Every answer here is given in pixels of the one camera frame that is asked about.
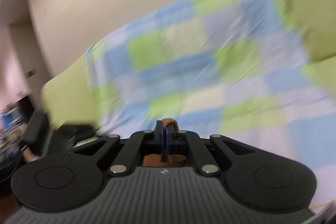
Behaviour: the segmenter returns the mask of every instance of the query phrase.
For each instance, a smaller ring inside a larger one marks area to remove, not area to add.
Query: metal rivet
[[[218,171],[218,167],[213,164],[206,164],[202,166],[202,171],[205,173],[215,173]]]
[[[124,173],[126,170],[127,170],[126,166],[122,164],[116,164],[110,167],[110,171],[115,174]]]

